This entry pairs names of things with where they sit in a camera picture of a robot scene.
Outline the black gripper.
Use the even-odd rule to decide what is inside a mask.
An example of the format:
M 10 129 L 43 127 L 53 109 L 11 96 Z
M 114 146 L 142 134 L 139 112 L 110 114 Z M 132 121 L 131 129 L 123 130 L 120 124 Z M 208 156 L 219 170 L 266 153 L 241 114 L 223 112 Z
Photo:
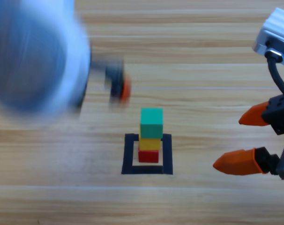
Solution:
M 271 125 L 277 135 L 284 135 L 284 95 L 252 106 L 241 116 L 239 124 L 261 127 Z M 270 154 L 265 147 L 227 152 L 215 161 L 213 167 L 229 175 L 270 173 L 284 180 L 284 149 L 280 158 Z
M 129 102 L 132 82 L 126 75 L 121 61 L 107 65 L 107 60 L 91 60 L 90 72 L 92 71 L 105 72 L 105 81 L 111 85 L 110 102 L 112 104 L 125 105 Z

